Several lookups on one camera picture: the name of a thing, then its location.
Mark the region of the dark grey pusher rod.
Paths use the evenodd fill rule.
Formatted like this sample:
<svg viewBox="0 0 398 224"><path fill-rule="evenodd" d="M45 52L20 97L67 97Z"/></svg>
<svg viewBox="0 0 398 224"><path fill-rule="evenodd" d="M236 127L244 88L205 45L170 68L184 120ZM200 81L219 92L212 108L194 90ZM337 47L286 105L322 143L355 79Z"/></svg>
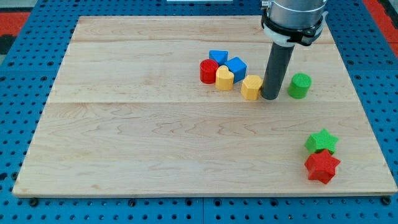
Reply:
<svg viewBox="0 0 398 224"><path fill-rule="evenodd" d="M261 89L263 98L274 100L278 97L293 50L294 46L272 44Z"/></svg>

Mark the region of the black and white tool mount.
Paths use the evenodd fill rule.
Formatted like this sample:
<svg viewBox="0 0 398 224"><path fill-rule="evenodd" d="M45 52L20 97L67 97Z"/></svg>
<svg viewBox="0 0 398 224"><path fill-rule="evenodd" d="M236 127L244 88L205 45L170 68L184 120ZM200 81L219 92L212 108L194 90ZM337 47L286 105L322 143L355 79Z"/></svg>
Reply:
<svg viewBox="0 0 398 224"><path fill-rule="evenodd" d="M270 37L275 44L281 47L292 47L295 44L303 46L312 45L321 35L328 15L328 11L323 12L315 25L307 29L290 29L271 21L267 13L267 10L263 10L263 15L261 17L264 33Z"/></svg>

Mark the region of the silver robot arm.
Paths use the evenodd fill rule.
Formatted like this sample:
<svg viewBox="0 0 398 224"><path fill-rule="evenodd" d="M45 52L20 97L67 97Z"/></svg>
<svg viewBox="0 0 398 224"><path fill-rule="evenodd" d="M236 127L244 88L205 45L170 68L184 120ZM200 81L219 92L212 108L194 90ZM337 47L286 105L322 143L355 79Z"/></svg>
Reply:
<svg viewBox="0 0 398 224"><path fill-rule="evenodd" d="M326 0L261 1L262 29L272 40L261 96L278 97L295 45L310 46L326 23Z"/></svg>

